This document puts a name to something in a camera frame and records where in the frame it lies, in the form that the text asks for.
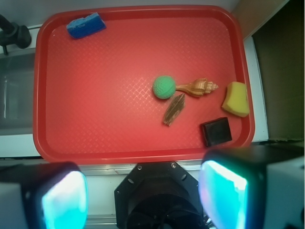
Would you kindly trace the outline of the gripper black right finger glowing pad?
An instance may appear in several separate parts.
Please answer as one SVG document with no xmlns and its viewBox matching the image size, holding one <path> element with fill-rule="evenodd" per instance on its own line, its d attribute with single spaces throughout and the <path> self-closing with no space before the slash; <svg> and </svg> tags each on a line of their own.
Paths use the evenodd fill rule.
<svg viewBox="0 0 305 229">
<path fill-rule="evenodd" d="M 285 145 L 212 149 L 202 160 L 198 192 L 218 229 L 302 229 L 304 149 Z"/>
</svg>

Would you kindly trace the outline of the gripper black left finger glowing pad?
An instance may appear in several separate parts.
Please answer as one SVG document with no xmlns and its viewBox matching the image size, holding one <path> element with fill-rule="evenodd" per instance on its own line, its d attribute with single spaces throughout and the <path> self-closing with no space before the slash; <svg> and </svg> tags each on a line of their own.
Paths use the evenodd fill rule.
<svg viewBox="0 0 305 229">
<path fill-rule="evenodd" d="M 2 229 L 82 229 L 86 176 L 72 162 L 0 167 Z"/>
</svg>

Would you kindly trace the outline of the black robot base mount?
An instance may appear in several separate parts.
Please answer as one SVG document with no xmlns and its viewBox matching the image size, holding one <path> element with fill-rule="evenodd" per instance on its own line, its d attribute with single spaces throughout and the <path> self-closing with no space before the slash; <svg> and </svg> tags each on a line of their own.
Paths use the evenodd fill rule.
<svg viewBox="0 0 305 229">
<path fill-rule="evenodd" d="M 198 181 L 175 162 L 140 163 L 114 191 L 120 229 L 206 229 Z"/>
</svg>

